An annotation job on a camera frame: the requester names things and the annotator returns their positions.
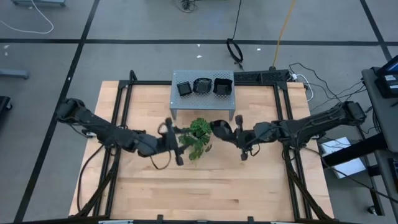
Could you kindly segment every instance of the perforated metal shelf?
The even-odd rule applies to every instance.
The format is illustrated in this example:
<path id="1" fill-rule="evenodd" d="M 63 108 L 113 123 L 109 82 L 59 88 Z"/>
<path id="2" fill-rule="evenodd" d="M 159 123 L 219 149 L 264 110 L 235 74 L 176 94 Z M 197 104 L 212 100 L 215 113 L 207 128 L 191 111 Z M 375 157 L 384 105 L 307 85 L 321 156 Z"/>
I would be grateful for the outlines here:
<path id="1" fill-rule="evenodd" d="M 177 84 L 189 82 L 193 88 L 193 82 L 197 78 L 209 78 L 212 80 L 211 91 L 206 94 L 191 93 L 180 96 Z M 229 96 L 220 96 L 213 93 L 214 80 L 227 78 L 234 80 L 233 71 L 218 70 L 174 70 L 172 80 L 172 92 L 170 96 L 171 110 L 228 110 L 235 111 L 235 87 L 232 84 L 232 93 Z"/>

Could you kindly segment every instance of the yellow cable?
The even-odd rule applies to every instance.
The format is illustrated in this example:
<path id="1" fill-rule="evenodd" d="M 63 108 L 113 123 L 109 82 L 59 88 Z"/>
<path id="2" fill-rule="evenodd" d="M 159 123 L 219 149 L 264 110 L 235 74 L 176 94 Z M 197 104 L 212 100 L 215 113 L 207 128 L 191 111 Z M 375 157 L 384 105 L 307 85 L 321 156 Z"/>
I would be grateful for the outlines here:
<path id="1" fill-rule="evenodd" d="M 282 36 L 283 36 L 283 34 L 284 34 L 287 21 L 289 21 L 289 18 L 290 18 L 290 15 L 291 15 L 292 11 L 293 11 L 294 4 L 295 4 L 295 3 L 296 3 L 296 0 L 292 0 L 292 4 L 290 5 L 289 13 L 287 13 L 287 16 L 286 16 L 286 19 L 285 19 L 285 22 L 284 22 L 284 26 L 282 27 L 282 30 L 280 30 L 278 43 L 277 43 L 277 45 L 276 45 L 276 51 L 275 51 L 274 62 L 272 63 L 272 66 L 273 66 L 273 67 L 275 67 L 276 60 L 278 59 L 278 50 L 279 50 L 280 40 L 281 40 L 281 38 L 282 38 Z"/>

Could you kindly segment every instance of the black wire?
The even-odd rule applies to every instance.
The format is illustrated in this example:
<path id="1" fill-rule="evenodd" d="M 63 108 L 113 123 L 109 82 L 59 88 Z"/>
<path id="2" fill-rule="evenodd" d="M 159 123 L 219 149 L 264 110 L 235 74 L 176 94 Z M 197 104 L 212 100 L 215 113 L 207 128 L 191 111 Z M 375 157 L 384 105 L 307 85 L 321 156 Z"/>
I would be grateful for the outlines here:
<path id="1" fill-rule="evenodd" d="M 89 161 L 91 161 L 92 158 L 94 158 L 95 155 L 97 155 L 97 154 L 100 152 L 100 150 L 102 149 L 102 147 L 104 147 L 103 144 L 101 145 L 101 147 L 99 147 L 99 148 L 87 159 L 87 161 L 85 162 L 85 164 L 84 164 L 83 167 L 81 168 L 79 180 L 78 180 L 78 183 L 77 183 L 77 200 L 76 200 L 76 202 L 77 202 L 77 210 L 78 210 L 79 212 L 81 212 L 81 208 L 80 208 L 81 177 L 83 176 L 83 172 L 85 171 L 86 166 L 87 166 L 87 164 L 89 163 Z"/>
<path id="2" fill-rule="evenodd" d="M 293 63 L 293 64 L 290 64 L 290 65 L 289 65 L 289 68 L 290 68 L 290 70 L 291 70 L 293 73 L 295 73 L 295 72 L 293 71 L 293 68 L 292 68 L 293 65 L 300 65 L 301 67 L 303 67 L 303 68 L 305 68 L 305 69 L 307 69 L 307 70 L 313 72 L 314 75 L 326 85 L 326 88 L 329 90 L 329 92 L 330 92 L 331 94 L 333 94 L 333 96 L 335 96 L 336 98 L 338 98 L 337 95 L 334 94 L 334 93 L 330 90 L 330 88 L 329 88 L 329 86 L 328 86 L 328 83 L 327 83 L 326 81 L 324 81 L 323 79 L 321 79 L 321 78 L 317 75 L 316 71 L 314 71 L 314 70 L 311 69 L 311 68 L 307 68 L 306 66 L 302 65 L 300 62 L 296 62 L 296 63 Z"/>
<path id="3" fill-rule="evenodd" d="M 166 169 L 166 168 L 169 166 L 170 161 L 172 160 L 172 153 L 169 151 L 169 161 L 167 162 L 166 166 L 163 166 L 162 168 L 157 167 L 157 165 L 155 164 L 155 162 L 154 162 L 152 156 L 149 156 L 149 157 L 150 157 L 150 161 L 152 162 L 152 165 L 154 165 L 154 167 L 155 167 L 157 170 L 162 170 L 162 169 Z"/>
<path id="4" fill-rule="evenodd" d="M 323 164 L 324 164 L 327 168 L 333 169 L 334 171 L 338 172 L 339 174 L 341 174 L 341 175 L 343 175 L 343 176 L 349 178 L 350 180 L 356 182 L 356 183 L 359 184 L 359 185 L 362 185 L 363 187 L 366 187 L 366 188 L 369 189 L 370 191 L 372 191 L 372 192 L 374 192 L 374 193 L 376 193 L 376 194 L 378 194 L 378 195 L 380 195 L 380 196 L 382 196 L 382 197 L 385 197 L 385 198 L 391 200 L 392 202 L 398 203 L 398 200 L 396 200 L 396 199 L 394 199 L 394 198 L 392 198 L 392 197 L 390 197 L 390 196 L 388 196 L 388 195 L 386 195 L 386 194 L 383 194 L 383 193 L 381 193 L 381 192 L 378 192 L 378 191 L 375 190 L 374 188 L 369 187 L 369 186 L 367 186 L 366 184 L 364 184 L 364 183 L 362 183 L 362 182 L 360 182 L 360 181 L 357 181 L 356 179 L 354 179 L 354 178 L 348 176 L 347 174 L 345 174 L 345 173 L 343 173 L 343 172 L 341 172 L 341 171 L 335 169 L 334 167 L 329 166 L 329 165 L 325 162 L 325 159 L 323 158 L 323 156 L 322 156 L 318 151 L 316 151 L 316 150 L 314 150 L 314 149 L 307 148 L 307 147 L 304 147 L 304 149 L 308 149 L 309 151 L 312 151 L 312 152 L 318 154 L 318 155 L 320 156 L 320 158 L 321 158 Z"/>
<path id="5" fill-rule="evenodd" d="M 234 35 L 232 36 L 232 39 L 235 38 L 236 28 L 237 28 L 237 26 L 238 26 L 239 13 L 241 12 L 241 5 L 242 5 L 242 0 L 239 1 L 238 15 L 236 16 Z"/>
<path id="6" fill-rule="evenodd" d="M 339 140 L 337 140 L 337 139 L 332 139 L 332 138 L 329 138 L 329 137 L 326 137 L 326 136 L 323 136 L 323 138 L 329 139 L 331 141 L 336 141 L 338 144 L 342 144 L 344 146 L 351 146 L 350 144 L 345 144 L 345 143 L 339 142 Z M 345 147 L 339 147 L 339 146 L 328 146 L 328 147 L 334 147 L 334 148 L 337 148 L 337 149 L 344 149 L 345 148 Z"/>
<path id="7" fill-rule="evenodd" d="M 361 130 L 362 130 L 364 133 L 366 133 L 366 134 L 369 134 L 370 131 L 371 131 L 372 129 L 376 129 L 376 127 L 371 127 L 371 128 L 368 129 L 368 131 L 365 131 L 365 130 L 363 130 L 363 129 L 361 128 Z"/>
<path id="8" fill-rule="evenodd" d="M 282 154 L 281 154 L 280 156 L 282 156 L 282 159 L 283 159 L 284 161 L 286 161 L 286 158 L 285 158 L 285 151 L 284 151 L 284 150 L 282 150 Z M 289 162 L 292 162 L 293 160 L 295 160 L 295 158 L 296 158 L 296 154 L 294 154 L 293 157 L 290 158 L 290 161 L 289 161 Z"/>
<path id="9" fill-rule="evenodd" d="M 239 46 L 237 45 L 237 43 L 235 43 L 235 41 L 233 40 L 235 38 L 235 33 L 236 33 L 236 28 L 238 26 L 238 19 L 239 19 L 239 14 L 241 12 L 241 5 L 242 5 L 242 0 L 240 0 L 239 2 L 239 7 L 238 7 L 238 14 L 236 15 L 236 22 L 235 22 L 235 28 L 234 28 L 234 35 L 232 36 L 232 38 L 227 38 L 226 39 L 226 47 L 228 48 L 228 52 L 231 55 L 231 57 L 233 58 L 233 60 L 235 61 L 234 64 L 238 65 L 239 68 L 241 70 L 243 70 L 243 66 L 242 66 L 242 62 L 243 62 L 243 54 L 242 54 L 242 50 L 239 48 Z M 232 51 L 231 49 L 231 44 L 234 45 L 236 51 L 239 54 L 239 57 L 235 55 L 235 53 Z"/>
<path id="10" fill-rule="evenodd" d="M 179 3 L 181 4 L 182 8 L 178 6 L 176 3 L 176 0 L 172 0 L 177 9 L 179 11 L 185 12 L 185 13 L 192 13 L 198 9 L 198 6 L 196 5 L 197 0 L 179 0 Z"/>
<path id="11" fill-rule="evenodd" d="M 377 120 L 376 112 L 374 110 L 372 114 L 372 119 L 373 119 L 373 125 L 376 128 L 377 133 L 381 133 L 379 120 Z"/>
<path id="12" fill-rule="evenodd" d="M 259 149 L 257 150 L 256 153 L 253 154 L 252 150 L 250 150 L 250 155 L 251 156 L 256 156 L 260 152 L 260 149 L 261 149 L 260 144 L 257 144 L 257 145 L 259 146 Z"/>
<path id="13" fill-rule="evenodd" d="M 345 100 L 345 101 L 347 101 L 347 100 L 348 100 L 348 99 L 350 99 L 350 98 L 351 98 L 351 96 L 353 96 L 354 94 L 357 94 L 357 93 L 362 93 L 363 91 L 366 91 L 366 90 L 361 90 L 363 87 L 364 87 L 364 86 L 362 86 L 360 89 L 356 90 L 354 93 L 347 94 L 347 95 L 344 95 L 344 96 L 340 96 L 340 97 L 338 97 L 338 98 L 343 98 L 343 97 L 346 97 L 346 96 L 348 96 L 348 98 Z M 312 108 L 310 111 L 313 111 L 313 110 L 317 109 L 318 107 L 320 107 L 320 106 L 323 106 L 324 104 L 326 104 L 327 102 L 329 102 L 329 101 L 331 101 L 331 100 L 335 100 L 335 98 L 332 98 L 332 99 L 326 100 L 326 101 L 325 101 L 325 102 L 323 102 L 322 104 L 320 104 L 320 105 L 318 105 L 318 106 L 316 106 L 316 107 Z"/>
<path id="14" fill-rule="evenodd" d="M 116 156 L 116 152 L 114 154 L 112 154 L 112 149 L 109 149 L 109 155 Z"/>
<path id="15" fill-rule="evenodd" d="M 361 82 L 362 82 L 362 80 L 361 80 L 361 81 L 359 81 L 359 82 L 357 82 L 357 83 L 355 83 L 355 84 L 354 84 L 354 85 L 352 85 L 351 87 L 349 87 L 349 88 L 347 88 L 347 89 L 345 89 L 345 90 L 343 90 L 343 91 L 341 91 L 341 92 L 337 93 L 336 95 L 338 96 L 338 95 L 340 95 L 340 94 L 344 93 L 345 91 L 348 91 L 348 90 L 350 90 L 350 89 L 354 88 L 354 86 L 356 86 L 356 85 L 360 84 Z M 326 97 L 327 97 L 328 99 L 331 99 L 331 100 L 332 100 L 332 99 L 334 99 L 334 96 L 333 96 L 333 97 L 330 97 L 330 96 L 328 95 L 328 93 L 326 92 L 326 90 L 325 90 L 325 88 L 324 88 L 323 86 L 321 86 L 321 85 L 317 85 L 317 84 L 314 84 L 314 83 L 308 83 L 308 84 L 322 88 L 322 90 L 325 92 L 325 94 L 326 94 Z"/>
<path id="16" fill-rule="evenodd" d="M 75 127 L 73 127 L 71 124 L 68 124 L 68 125 L 69 125 L 69 127 L 71 127 L 76 133 L 78 133 L 79 135 L 83 136 L 84 138 L 88 138 L 87 135 L 85 135 L 85 134 L 79 132 L 79 131 L 78 131 Z"/>

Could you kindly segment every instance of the white box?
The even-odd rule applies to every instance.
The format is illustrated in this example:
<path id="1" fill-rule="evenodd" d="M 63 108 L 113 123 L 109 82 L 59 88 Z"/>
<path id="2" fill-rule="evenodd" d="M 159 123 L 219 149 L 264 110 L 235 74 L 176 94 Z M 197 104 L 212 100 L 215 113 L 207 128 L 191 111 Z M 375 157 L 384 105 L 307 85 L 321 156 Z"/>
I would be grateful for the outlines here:
<path id="1" fill-rule="evenodd" d="M 336 139 L 336 141 L 333 140 L 333 141 L 325 142 L 325 143 L 321 144 L 321 147 L 322 147 L 323 151 L 325 152 L 322 156 L 327 156 L 333 152 L 344 149 L 350 145 L 351 144 L 349 143 L 349 141 L 346 137 Z M 340 172 L 343 172 L 344 174 L 347 174 L 347 175 L 356 174 L 357 172 L 366 170 L 365 166 L 363 165 L 362 161 L 359 158 L 336 165 L 336 166 L 334 166 L 334 168 Z M 340 174 L 339 172 L 336 172 L 335 170 L 334 170 L 334 172 L 335 172 L 337 178 L 339 178 L 339 179 L 345 177 L 343 174 Z"/>

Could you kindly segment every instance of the white cable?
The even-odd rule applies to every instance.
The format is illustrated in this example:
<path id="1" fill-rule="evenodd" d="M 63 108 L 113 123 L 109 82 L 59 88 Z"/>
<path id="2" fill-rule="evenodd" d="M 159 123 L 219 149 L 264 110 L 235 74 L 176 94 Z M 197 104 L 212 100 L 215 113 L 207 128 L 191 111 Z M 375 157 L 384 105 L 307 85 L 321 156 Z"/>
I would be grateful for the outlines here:
<path id="1" fill-rule="evenodd" d="M 54 25 L 53 25 L 52 22 L 51 22 L 51 21 L 50 21 L 50 20 L 37 8 L 35 2 L 33 2 L 33 0 L 30 0 L 30 1 L 32 1 L 32 4 L 33 4 L 33 6 L 36 8 L 37 12 L 39 12 L 40 15 L 42 15 L 43 18 L 44 18 L 47 22 L 49 22 L 49 24 L 51 25 L 51 29 L 50 29 L 49 31 L 47 31 L 47 32 L 39 32 L 39 31 L 30 31 L 30 30 L 20 30 L 20 29 L 16 29 L 16 28 L 13 28 L 13 27 L 9 26 L 8 24 L 6 24 L 6 23 L 5 23 L 4 21 L 2 21 L 2 20 L 0 20 L 0 22 L 1 22 L 2 24 L 4 24 L 6 27 L 8 27 L 8 28 L 10 28 L 10 29 L 12 29 L 12 30 L 15 30 L 15 31 L 19 31 L 19 32 L 25 32 L 25 33 L 30 33 L 30 34 L 49 34 L 49 33 L 51 33 L 51 31 L 54 30 Z"/>
<path id="2" fill-rule="evenodd" d="M 307 78 L 305 78 L 305 76 L 304 76 L 304 75 L 301 75 L 301 74 L 292 74 L 292 77 L 293 77 L 294 80 L 297 80 L 297 77 L 303 77 L 303 78 L 305 79 L 305 81 L 307 82 L 307 85 L 308 85 L 308 87 L 309 87 L 309 89 L 310 89 L 310 91 L 311 91 L 311 98 L 309 98 L 309 99 L 307 100 L 307 102 L 309 102 L 310 100 L 312 100 L 312 98 L 313 98 L 313 91 L 312 91 L 310 82 L 307 80 Z"/>

